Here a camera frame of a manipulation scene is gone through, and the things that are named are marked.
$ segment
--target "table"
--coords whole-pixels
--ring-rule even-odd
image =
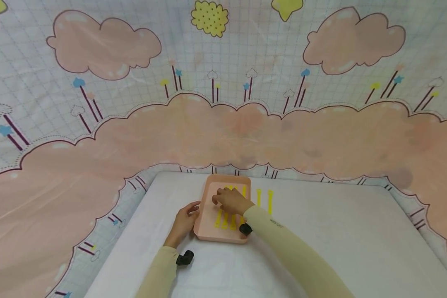
[[[161,172],[117,241],[86,298],[132,298],[177,211],[199,200],[208,175]],[[447,271],[389,192],[379,186],[252,178],[251,198],[314,248],[357,298],[447,298]],[[195,253],[179,267],[173,298],[306,297],[251,235],[245,245],[188,236]]]

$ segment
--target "left hand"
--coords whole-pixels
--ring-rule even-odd
[[[195,201],[179,210],[164,246],[177,248],[185,236],[192,231],[195,220],[199,217],[199,204],[200,201]]]

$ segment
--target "cartoon backdrop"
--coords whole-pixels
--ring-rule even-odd
[[[163,170],[380,185],[447,268],[447,0],[0,0],[0,298],[83,297]]]

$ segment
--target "beige sleeve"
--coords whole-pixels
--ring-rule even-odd
[[[161,247],[137,291],[136,298],[168,298],[177,271],[175,248]]]
[[[267,211],[253,206],[243,217],[254,233],[271,247],[309,298],[354,298],[333,268]]]

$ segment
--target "black wrist tracker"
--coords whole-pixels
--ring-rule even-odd
[[[240,233],[242,233],[245,236],[250,235],[250,233],[253,231],[252,227],[248,225],[248,223],[244,223],[243,225],[240,225]]]
[[[192,259],[193,259],[193,252],[188,250],[185,252],[184,255],[179,255],[175,263],[177,264],[177,266],[185,266],[189,265],[192,262]]]

